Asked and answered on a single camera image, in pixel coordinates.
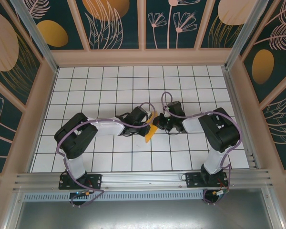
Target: white tile floor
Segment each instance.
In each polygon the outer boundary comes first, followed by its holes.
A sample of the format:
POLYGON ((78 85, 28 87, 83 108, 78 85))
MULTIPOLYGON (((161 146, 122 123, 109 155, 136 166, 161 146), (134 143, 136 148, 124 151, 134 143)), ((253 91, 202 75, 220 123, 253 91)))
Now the white tile floor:
MULTIPOLYGON (((186 115, 223 107, 235 119, 220 66, 60 68, 31 171, 64 170, 54 134, 76 113, 110 118, 147 101, 160 113, 165 90, 182 102, 186 115)), ((208 148, 204 133, 169 136, 158 130, 147 144, 139 135, 98 137, 83 156, 92 172, 192 170, 200 169, 208 148)), ((243 145, 230 153, 228 163, 249 168, 243 145)))

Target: yellow object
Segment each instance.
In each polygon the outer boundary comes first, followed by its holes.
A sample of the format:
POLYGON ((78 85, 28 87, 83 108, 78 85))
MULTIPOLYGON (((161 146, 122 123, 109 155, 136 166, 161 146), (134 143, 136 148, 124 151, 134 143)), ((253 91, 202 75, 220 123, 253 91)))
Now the yellow object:
POLYGON ((47 44, 62 47, 68 43, 68 34, 60 24, 44 20, 39 22, 37 27, 47 44))
MULTIPOLYGON (((152 112, 152 116, 151 116, 150 119, 148 119, 147 122, 149 122, 149 121, 153 118, 153 115, 154 115, 154 113, 152 112)), ((153 125, 153 124, 149 124, 149 125, 151 126, 151 129, 149 130, 148 134, 145 135, 145 142, 146 142, 146 143, 149 142, 149 140, 152 138, 152 136, 154 135, 154 133, 156 133, 156 131, 157 131, 157 129, 158 129, 158 127, 156 127, 156 126, 153 125)))
POLYGON ((258 51, 253 59, 252 77, 258 84, 265 83, 273 71, 275 60, 270 51, 262 49, 258 51))
POLYGON ((247 21, 256 0, 221 0, 218 17, 226 25, 242 25, 247 21))
POLYGON ((82 0, 86 10, 95 18, 101 21, 112 21, 109 18, 110 7, 116 9, 120 18, 123 17, 129 9, 129 0, 82 0))
POLYGON ((16 64, 19 54, 17 34, 0 14, 0 71, 10 71, 16 64))

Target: purple cable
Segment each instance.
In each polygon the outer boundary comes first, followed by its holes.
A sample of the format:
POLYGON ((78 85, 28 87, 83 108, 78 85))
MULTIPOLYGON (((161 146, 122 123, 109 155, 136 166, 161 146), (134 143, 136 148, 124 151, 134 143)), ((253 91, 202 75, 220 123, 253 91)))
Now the purple cable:
MULTIPOLYGON (((145 103, 142 103, 140 105, 143 106, 144 104, 149 104, 152 108, 153 108, 153 114, 156 114, 156 109, 154 107, 154 105, 152 105, 151 103, 149 102, 145 102, 145 103)), ((101 189, 95 189, 95 188, 92 188, 92 187, 87 187, 85 185, 82 185, 80 182, 78 182, 75 177, 72 175, 72 172, 70 171, 70 168, 67 164, 67 159, 66 159, 66 156, 65 154, 61 153, 59 151, 62 143, 64 142, 64 140, 66 140, 67 137, 69 137, 76 129, 80 128, 81 126, 83 125, 86 125, 86 124, 92 124, 92 123, 98 123, 98 122, 114 122, 114 123, 120 123, 122 125, 125 125, 125 126, 128 126, 128 127, 132 127, 132 128, 142 128, 142 127, 145 127, 145 126, 148 126, 150 123, 153 123, 153 119, 155 118, 155 115, 153 115, 152 119, 150 120, 150 122, 148 123, 145 123, 144 125, 129 125, 127 123, 123 123, 121 122, 120 120, 115 120, 115 119, 99 119, 99 120, 89 120, 89 121, 86 121, 86 122, 83 122, 83 123, 80 123, 78 124, 76 127, 74 127, 72 130, 70 130, 61 140, 60 142, 57 144, 57 147, 56 147, 56 153, 58 153, 59 155, 61 155, 63 157, 63 162, 65 164, 65 167, 66 167, 66 170, 67 172, 69 173, 71 179, 77 184, 79 185, 80 187, 83 187, 84 189, 87 189, 87 190, 91 190, 91 191, 97 191, 97 192, 100 192, 100 194, 98 194, 96 197, 94 197, 92 200, 89 200, 85 203, 83 203, 82 205, 78 206, 78 208, 80 208, 81 206, 84 207, 84 206, 87 206, 89 204, 91 204, 92 202, 94 202, 95 199, 97 199, 100 195, 102 195, 104 193, 104 190, 101 190, 101 189)), ((74 198, 71 199, 71 203, 73 205, 73 207, 75 206, 74 203, 73 203, 73 200, 74 198)))
MULTIPOLYGON (((216 111, 207 111, 207 112, 204 112, 204 113, 194 114, 194 115, 191 115, 191 116, 179 116, 179 115, 175 115, 175 114, 171 113, 171 112, 167 109, 167 107, 164 105, 163 97, 164 97, 165 94, 168 94, 168 95, 171 97, 170 103, 173 101, 173 96, 172 96, 172 94, 169 93, 169 92, 163 92, 163 94, 161 95, 161 104, 162 104, 162 107, 163 107, 163 109, 164 109, 167 113, 169 113, 171 116, 174 116, 174 117, 176 117, 176 118, 193 118, 193 117, 198 117, 198 116, 202 116, 202 115, 205 115, 205 114, 206 114, 206 115, 207 115, 207 114, 214 114, 214 115, 219 115, 219 116, 221 116, 221 117, 224 117, 224 118, 228 119, 228 120, 229 120, 230 122, 232 122, 233 125, 236 127, 236 129, 237 129, 238 132, 239 132, 239 141, 237 142, 237 144, 236 144, 235 146, 230 147, 230 148, 226 151, 226 153, 225 153, 225 155, 224 155, 222 161, 220 162, 220 167, 221 167, 221 168, 223 168, 223 169, 229 168, 229 178, 228 178, 228 187, 227 187, 227 188, 229 189, 229 187, 230 187, 230 180, 231 180, 231 178, 230 178, 230 175, 231 175, 231 165, 228 164, 226 167, 223 167, 223 164, 224 164, 225 158, 228 156, 228 154, 229 154, 232 150, 236 149, 236 148, 242 143, 242 141, 243 141, 243 133, 242 133, 242 130, 240 129, 239 125, 238 125, 232 118, 230 118, 229 116, 226 116, 225 114, 222 114, 222 113, 216 112, 216 111)), ((204 190, 204 193, 203 193, 203 201, 206 202, 206 203, 211 203, 209 200, 205 199, 205 197, 204 197, 206 191, 207 191, 207 189, 205 189, 205 190, 204 190)))

